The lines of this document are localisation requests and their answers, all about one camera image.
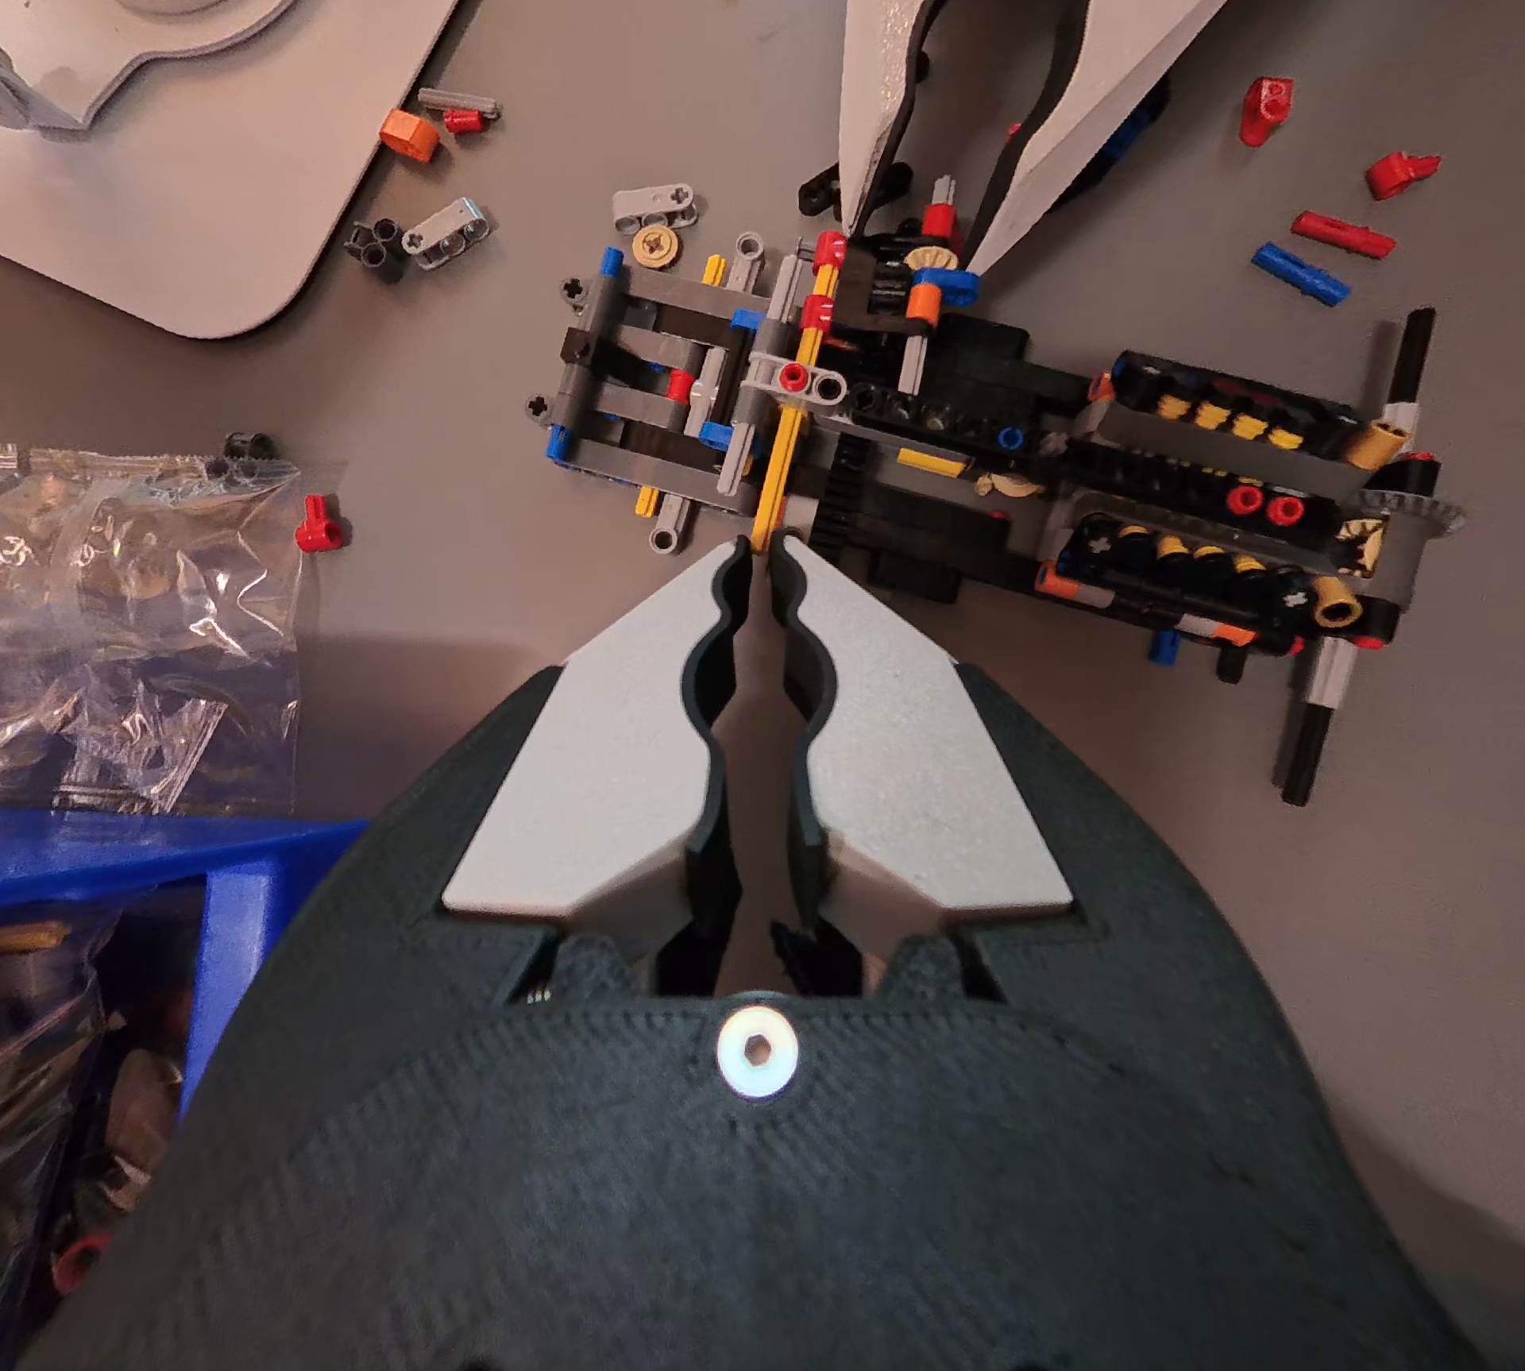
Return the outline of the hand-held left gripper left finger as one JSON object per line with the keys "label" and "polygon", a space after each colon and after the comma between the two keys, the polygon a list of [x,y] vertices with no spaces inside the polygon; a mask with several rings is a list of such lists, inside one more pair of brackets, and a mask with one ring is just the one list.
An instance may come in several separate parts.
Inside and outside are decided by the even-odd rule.
{"label": "hand-held left gripper left finger", "polygon": [[741,897],[714,720],[750,579],[747,541],[716,546],[566,658],[448,910],[606,935],[658,993],[714,993]]}

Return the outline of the light grey lego connector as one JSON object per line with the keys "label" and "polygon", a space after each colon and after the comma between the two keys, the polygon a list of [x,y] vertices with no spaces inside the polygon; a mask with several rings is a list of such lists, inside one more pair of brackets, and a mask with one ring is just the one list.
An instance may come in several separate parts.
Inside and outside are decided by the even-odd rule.
{"label": "light grey lego connector", "polygon": [[494,221],[475,200],[458,196],[402,233],[402,248],[421,271],[435,271],[487,240]]}

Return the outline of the long lego vehicle chassis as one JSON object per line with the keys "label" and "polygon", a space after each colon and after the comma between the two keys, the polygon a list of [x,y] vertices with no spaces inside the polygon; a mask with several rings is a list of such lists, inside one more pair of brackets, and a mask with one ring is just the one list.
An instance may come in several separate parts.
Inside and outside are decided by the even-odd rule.
{"label": "long lego vehicle chassis", "polygon": [[1134,350],[1053,369],[976,300],[941,315],[906,396],[899,360],[824,348],[849,238],[799,244],[766,294],[750,236],[695,281],[602,250],[562,283],[558,383],[525,402],[546,458],[637,489],[658,554],[706,508],[891,593],[980,581],[1147,633],[1155,662],[1203,645],[1226,683],[1305,656],[1280,758],[1305,806],[1357,656],[1395,639],[1426,546],[1463,521],[1413,439],[1436,310],[1403,319],[1374,414]]}

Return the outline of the blue long lego pin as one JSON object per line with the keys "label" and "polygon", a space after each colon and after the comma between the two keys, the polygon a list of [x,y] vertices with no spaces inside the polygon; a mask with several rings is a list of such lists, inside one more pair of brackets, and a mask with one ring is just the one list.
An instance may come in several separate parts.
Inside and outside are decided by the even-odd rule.
{"label": "blue long lego pin", "polygon": [[1351,286],[1340,277],[1274,242],[1261,244],[1249,263],[1326,308],[1343,304],[1351,292]]}

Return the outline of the clear bag of lego parts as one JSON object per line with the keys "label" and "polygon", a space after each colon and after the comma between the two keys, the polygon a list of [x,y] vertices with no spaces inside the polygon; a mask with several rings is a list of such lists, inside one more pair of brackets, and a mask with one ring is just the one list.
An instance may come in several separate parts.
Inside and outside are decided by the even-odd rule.
{"label": "clear bag of lego parts", "polygon": [[11,1367],[142,1199],[184,1076],[204,887],[5,905],[1,1347]]}

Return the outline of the red long lego pin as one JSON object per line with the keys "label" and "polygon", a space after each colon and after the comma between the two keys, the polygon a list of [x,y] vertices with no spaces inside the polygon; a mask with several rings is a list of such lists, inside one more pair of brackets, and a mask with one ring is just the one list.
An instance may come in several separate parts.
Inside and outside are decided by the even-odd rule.
{"label": "red long lego pin", "polygon": [[1361,223],[1351,223],[1342,217],[1328,217],[1315,211],[1299,211],[1288,229],[1293,236],[1338,248],[1345,254],[1355,254],[1370,259],[1390,256],[1397,240],[1386,233],[1370,229]]}

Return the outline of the small lego gear assembly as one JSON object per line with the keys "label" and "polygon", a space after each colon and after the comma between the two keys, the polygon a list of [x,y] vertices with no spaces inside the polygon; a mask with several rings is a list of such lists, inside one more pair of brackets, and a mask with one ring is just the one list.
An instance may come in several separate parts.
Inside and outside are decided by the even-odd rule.
{"label": "small lego gear assembly", "polygon": [[941,315],[974,304],[980,292],[980,275],[962,267],[956,179],[935,179],[918,217],[897,231],[851,236],[837,258],[824,348],[877,360],[879,369],[895,360],[895,388],[920,394]]}

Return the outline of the blue plastic bin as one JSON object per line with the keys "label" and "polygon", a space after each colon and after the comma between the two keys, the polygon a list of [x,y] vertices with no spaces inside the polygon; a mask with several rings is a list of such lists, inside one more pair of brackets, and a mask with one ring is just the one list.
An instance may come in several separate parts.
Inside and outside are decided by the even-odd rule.
{"label": "blue plastic bin", "polygon": [[92,957],[113,910],[204,883],[180,1105],[257,968],[363,822],[5,808],[3,926],[63,926],[3,968],[3,1367],[46,1234],[76,1099],[103,1032]]}

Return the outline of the grey stand base plate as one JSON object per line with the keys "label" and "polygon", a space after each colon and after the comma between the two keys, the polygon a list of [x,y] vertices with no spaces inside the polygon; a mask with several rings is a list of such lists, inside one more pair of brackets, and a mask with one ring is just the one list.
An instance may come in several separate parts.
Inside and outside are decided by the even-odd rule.
{"label": "grey stand base plate", "polygon": [[458,0],[3,0],[3,258],[186,337],[273,317]]}

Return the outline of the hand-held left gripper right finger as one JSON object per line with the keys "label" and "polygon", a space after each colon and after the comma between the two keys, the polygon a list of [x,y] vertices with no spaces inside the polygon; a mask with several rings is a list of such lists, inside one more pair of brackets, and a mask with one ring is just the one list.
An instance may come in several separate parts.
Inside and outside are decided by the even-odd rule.
{"label": "hand-held left gripper right finger", "polygon": [[797,533],[768,548],[783,685],[799,928],[772,945],[802,995],[872,993],[916,937],[949,945],[966,995],[1001,995],[976,926],[1051,918],[1074,895],[958,662]]}

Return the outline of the clear plastic bag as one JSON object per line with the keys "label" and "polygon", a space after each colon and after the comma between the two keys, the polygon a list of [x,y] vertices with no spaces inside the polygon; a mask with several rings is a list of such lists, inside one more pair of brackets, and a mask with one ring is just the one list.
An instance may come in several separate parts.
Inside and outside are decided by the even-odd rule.
{"label": "clear plastic bag", "polygon": [[1,801],[286,816],[300,471],[1,446]]}

